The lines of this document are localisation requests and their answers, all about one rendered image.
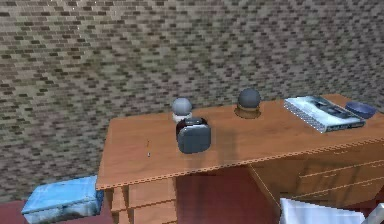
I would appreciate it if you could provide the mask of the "dark grey alarm clock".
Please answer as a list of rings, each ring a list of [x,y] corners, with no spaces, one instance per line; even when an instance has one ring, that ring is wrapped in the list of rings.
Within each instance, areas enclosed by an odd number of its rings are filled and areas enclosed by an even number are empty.
[[[176,141],[184,154],[200,153],[211,145],[211,128],[206,119],[191,117],[176,125]]]

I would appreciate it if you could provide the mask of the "blue bowl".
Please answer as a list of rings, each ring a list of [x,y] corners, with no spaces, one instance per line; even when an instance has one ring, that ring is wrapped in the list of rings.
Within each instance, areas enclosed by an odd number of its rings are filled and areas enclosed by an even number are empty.
[[[364,119],[369,119],[376,113],[376,109],[374,107],[356,101],[347,102],[345,108]]]

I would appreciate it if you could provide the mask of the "light grey ball statue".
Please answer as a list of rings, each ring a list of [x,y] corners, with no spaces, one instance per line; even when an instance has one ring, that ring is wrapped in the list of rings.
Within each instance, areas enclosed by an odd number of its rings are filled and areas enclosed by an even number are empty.
[[[192,104],[187,98],[177,98],[172,104],[172,118],[175,122],[192,116]]]

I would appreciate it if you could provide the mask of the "dark grey ball statue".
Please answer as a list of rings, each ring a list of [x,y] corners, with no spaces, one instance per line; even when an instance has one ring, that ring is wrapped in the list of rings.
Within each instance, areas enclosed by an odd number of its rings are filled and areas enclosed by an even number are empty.
[[[235,114],[243,119],[255,119],[261,115],[261,97],[257,90],[252,88],[244,89],[240,92],[237,100]]]

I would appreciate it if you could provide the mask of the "brown wooden desk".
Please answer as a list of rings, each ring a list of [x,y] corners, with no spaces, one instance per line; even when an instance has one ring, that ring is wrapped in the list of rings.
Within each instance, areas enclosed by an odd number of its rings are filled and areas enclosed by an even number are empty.
[[[194,113],[208,120],[212,143],[190,155],[168,113],[110,121],[96,187],[118,224],[277,224],[282,197],[338,208],[380,198],[383,114],[321,134],[280,100],[262,103],[256,119],[231,106]]]

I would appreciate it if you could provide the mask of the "white and blue book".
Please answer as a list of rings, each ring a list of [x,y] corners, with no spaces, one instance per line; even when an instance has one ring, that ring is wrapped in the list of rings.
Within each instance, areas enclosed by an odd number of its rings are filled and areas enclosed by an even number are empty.
[[[287,98],[284,107],[320,133],[365,125],[363,118],[320,96]]]

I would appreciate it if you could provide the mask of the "light blue box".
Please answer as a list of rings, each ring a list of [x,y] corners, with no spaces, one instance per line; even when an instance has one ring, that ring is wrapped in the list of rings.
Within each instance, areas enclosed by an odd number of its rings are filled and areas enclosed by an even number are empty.
[[[98,215],[104,192],[96,189],[97,176],[36,187],[21,213],[29,224],[51,224]]]

